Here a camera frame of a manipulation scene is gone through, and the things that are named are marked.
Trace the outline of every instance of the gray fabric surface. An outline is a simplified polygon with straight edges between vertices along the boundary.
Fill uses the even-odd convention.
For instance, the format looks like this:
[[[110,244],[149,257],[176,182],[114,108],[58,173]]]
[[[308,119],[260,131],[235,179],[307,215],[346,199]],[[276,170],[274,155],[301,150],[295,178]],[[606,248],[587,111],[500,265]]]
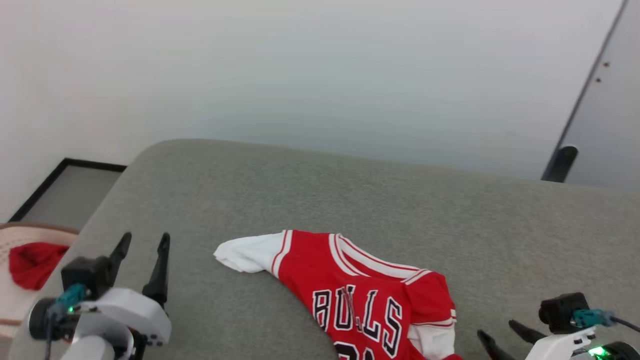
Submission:
[[[107,254],[132,231],[117,286],[140,291],[163,231],[172,236],[172,337],[145,359],[335,359],[332,343],[266,272],[240,274],[212,253],[223,241],[282,229],[345,234],[388,261],[447,277],[456,349],[484,359],[476,331],[523,359],[509,319],[544,330],[540,300],[583,291],[640,323],[640,196],[277,147],[176,140],[123,173],[62,263]],[[57,295],[57,272],[43,290]],[[604,329],[598,341],[638,335]],[[54,346],[54,359],[65,344]],[[41,359],[24,328],[10,359]]]

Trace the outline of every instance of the bulls jersey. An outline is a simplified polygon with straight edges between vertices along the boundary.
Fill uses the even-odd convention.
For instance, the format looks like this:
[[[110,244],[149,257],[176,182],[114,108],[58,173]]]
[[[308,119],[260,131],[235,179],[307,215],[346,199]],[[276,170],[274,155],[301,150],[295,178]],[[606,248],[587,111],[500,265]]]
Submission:
[[[378,259],[340,234],[286,230],[222,243],[218,261],[267,270],[333,340],[343,360],[461,360],[444,276]]]

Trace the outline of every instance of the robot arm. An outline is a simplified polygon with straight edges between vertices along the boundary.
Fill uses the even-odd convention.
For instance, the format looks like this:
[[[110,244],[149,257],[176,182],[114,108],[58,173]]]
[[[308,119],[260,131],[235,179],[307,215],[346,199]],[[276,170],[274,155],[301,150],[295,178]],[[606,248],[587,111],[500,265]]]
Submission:
[[[61,271],[65,292],[34,305],[29,333],[47,341],[47,360],[51,341],[60,339],[71,342],[63,360],[140,360],[146,346],[168,343],[172,328],[164,303],[169,234],[163,234],[142,293],[112,287],[130,243],[131,234],[126,233],[108,258],[75,258]]]
[[[533,344],[525,360],[640,360],[640,354],[622,342],[597,350],[585,349],[596,338],[597,325],[612,326],[612,319],[617,318],[607,311],[590,310],[582,293],[544,300],[538,316],[553,335],[546,336],[515,320],[509,321],[509,326],[520,338]],[[478,330],[477,335],[492,360],[515,360],[486,332]]]

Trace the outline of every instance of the red cloth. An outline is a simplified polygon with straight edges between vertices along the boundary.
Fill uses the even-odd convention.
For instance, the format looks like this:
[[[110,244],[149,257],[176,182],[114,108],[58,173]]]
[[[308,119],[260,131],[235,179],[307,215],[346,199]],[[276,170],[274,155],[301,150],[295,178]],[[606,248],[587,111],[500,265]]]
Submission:
[[[68,246],[29,243],[9,250],[9,272],[13,281],[28,290],[40,290]]]

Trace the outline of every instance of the white trim stripe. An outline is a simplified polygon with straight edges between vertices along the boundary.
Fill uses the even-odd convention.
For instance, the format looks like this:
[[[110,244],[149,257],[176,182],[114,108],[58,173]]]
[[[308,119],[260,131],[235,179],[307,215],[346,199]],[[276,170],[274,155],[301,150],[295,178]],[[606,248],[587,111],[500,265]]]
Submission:
[[[280,264],[282,264],[282,260],[289,253],[289,251],[291,250],[291,238],[292,238],[292,236],[293,236],[293,231],[292,230],[285,230],[284,236],[283,236],[283,239],[282,239],[282,249],[276,255],[276,257],[273,259],[273,275],[277,279],[280,279],[280,276],[279,276]]]
[[[390,263],[388,261],[384,261],[384,260],[382,260],[380,258],[377,258],[377,257],[371,255],[370,253],[362,250],[360,247],[358,247],[353,242],[351,242],[351,240],[345,238],[342,234],[337,234],[337,236],[342,241],[347,243],[347,245],[349,245],[353,250],[357,251],[360,255],[364,256],[365,258],[367,258],[367,259],[369,259],[371,261],[375,261],[376,263],[379,263],[379,264],[382,264],[382,265],[387,265],[389,267],[400,269],[400,270],[407,270],[407,271],[418,271],[418,270],[420,270],[420,268],[417,268],[415,266],[402,265],[402,264],[396,264],[396,263]]]
[[[329,234],[329,236],[327,236],[327,239],[329,241],[329,249],[331,250],[331,256],[333,257],[333,261],[335,262],[336,265],[338,265],[338,267],[347,273],[347,275],[351,275],[351,276],[357,276],[358,274],[354,273],[353,271],[351,271],[350,268],[348,268],[341,260],[340,256],[338,255],[338,250],[336,249],[335,246],[335,234]]]
[[[427,274],[430,274],[430,273],[432,273],[431,270],[422,269],[422,270],[418,271],[414,276],[411,276],[408,279],[402,280],[402,282],[405,285],[411,285],[414,282],[418,281],[421,277],[423,277],[423,276],[425,276]]]
[[[442,320],[439,322],[420,322],[420,323],[411,323],[416,326],[435,326],[435,327],[451,327],[454,325],[456,321],[453,318],[449,318],[446,320]]]
[[[365,274],[362,271],[360,271],[354,264],[351,264],[349,262],[349,260],[347,260],[347,258],[344,257],[344,252],[342,251],[342,249],[340,248],[340,245],[338,244],[338,236],[337,235],[333,235],[333,243],[335,244],[336,250],[338,250],[338,256],[340,257],[340,260],[342,261],[342,263],[346,267],[348,267],[349,269],[351,269],[351,271],[353,271],[354,273],[356,273],[358,275],[368,276],[367,274]]]

